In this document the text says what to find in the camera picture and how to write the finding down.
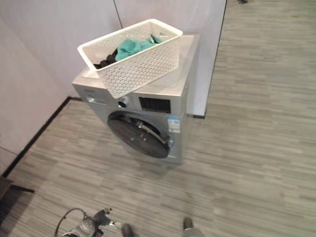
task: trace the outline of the washing machine top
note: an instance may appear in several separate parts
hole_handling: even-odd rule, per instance
[[[199,35],[185,35],[180,39],[180,60],[178,69],[149,83],[132,93],[181,96],[185,89],[194,55],[198,49]],[[74,79],[73,84],[106,89],[98,75],[86,68]]]

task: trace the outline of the sticker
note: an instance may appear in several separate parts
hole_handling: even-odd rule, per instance
[[[168,116],[168,127],[169,132],[180,133],[181,123],[179,117]]]

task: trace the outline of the black cloth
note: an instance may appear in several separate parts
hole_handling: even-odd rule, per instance
[[[112,63],[115,63],[115,56],[118,54],[118,49],[114,50],[112,54],[107,56],[106,60],[102,60],[99,64],[93,64],[96,69],[104,68]]]

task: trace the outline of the chair leg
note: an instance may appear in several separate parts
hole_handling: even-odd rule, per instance
[[[18,185],[14,185],[14,184],[12,184],[10,186],[10,189],[18,190],[18,191],[24,191],[24,192],[29,192],[29,193],[34,193],[35,192],[33,189],[27,189],[27,188],[24,188],[24,187],[21,187],[21,186],[18,186]]]

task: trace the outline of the teal cloth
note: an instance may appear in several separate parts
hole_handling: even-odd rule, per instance
[[[155,37],[154,40],[155,42],[162,42],[159,37]],[[115,60],[122,60],[142,50],[153,47],[154,45],[156,44],[151,41],[151,38],[148,38],[143,42],[140,42],[137,39],[126,39],[118,47],[118,54],[116,55]]]

